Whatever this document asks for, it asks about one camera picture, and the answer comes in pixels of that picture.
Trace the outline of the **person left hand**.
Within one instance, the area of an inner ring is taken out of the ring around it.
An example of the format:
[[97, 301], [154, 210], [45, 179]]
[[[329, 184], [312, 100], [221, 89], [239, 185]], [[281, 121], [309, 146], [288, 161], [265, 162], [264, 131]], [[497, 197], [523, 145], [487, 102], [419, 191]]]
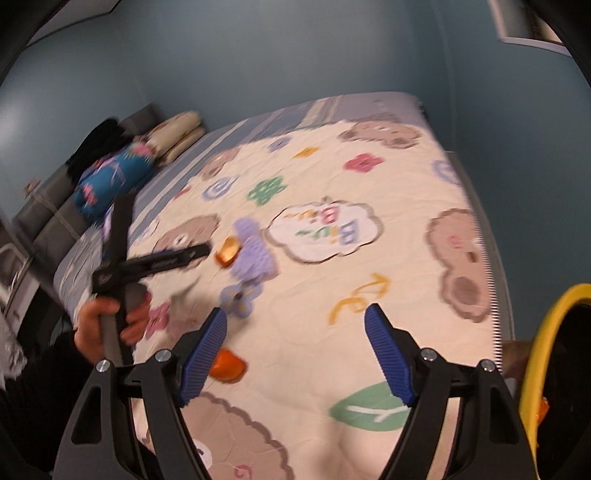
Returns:
[[[142, 339], [149, 322], [151, 300], [152, 295], [147, 291], [141, 303], [127, 314], [127, 326], [119, 335], [119, 339], [125, 345], [133, 347]], [[100, 319], [103, 316], [115, 315], [119, 308], [120, 303], [117, 300], [98, 296], [88, 300], [79, 310], [74, 343], [77, 350], [92, 365], [105, 357]]]

